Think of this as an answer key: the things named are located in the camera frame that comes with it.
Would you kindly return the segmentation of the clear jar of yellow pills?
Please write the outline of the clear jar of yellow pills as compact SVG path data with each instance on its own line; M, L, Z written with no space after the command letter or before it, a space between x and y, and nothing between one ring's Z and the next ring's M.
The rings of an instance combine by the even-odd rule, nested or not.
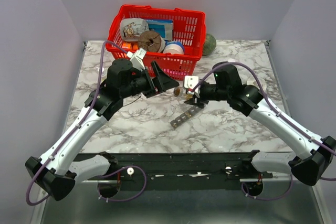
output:
M173 95L176 98L186 99L188 96L187 90L184 87L176 87L173 90Z

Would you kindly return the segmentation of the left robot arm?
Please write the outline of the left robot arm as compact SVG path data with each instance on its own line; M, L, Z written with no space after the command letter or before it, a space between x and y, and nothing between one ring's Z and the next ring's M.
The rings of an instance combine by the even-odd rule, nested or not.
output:
M60 201L83 180L100 176L112 179L118 162L111 155L97 154L80 162L74 159L95 132L124 106L125 98L137 94L150 98L179 86L156 61L151 66L153 77L146 69L134 67L130 60L115 60L108 68L106 79L90 93L70 128L40 157L28 158L25 167L31 183Z

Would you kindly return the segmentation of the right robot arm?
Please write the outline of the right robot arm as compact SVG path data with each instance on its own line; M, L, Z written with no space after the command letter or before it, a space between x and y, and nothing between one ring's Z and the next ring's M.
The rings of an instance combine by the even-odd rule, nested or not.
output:
M267 97L261 84L243 84L237 66L237 62L214 65L209 72L214 75L214 84L205 81L207 76L203 79L185 76L183 86L192 95L186 103L203 108L209 101L226 101L233 110L259 122L291 148L289 153L257 151L241 165L246 177L255 177L259 172L278 172L292 175L306 185L315 185L335 157L335 139L309 131L281 111Z

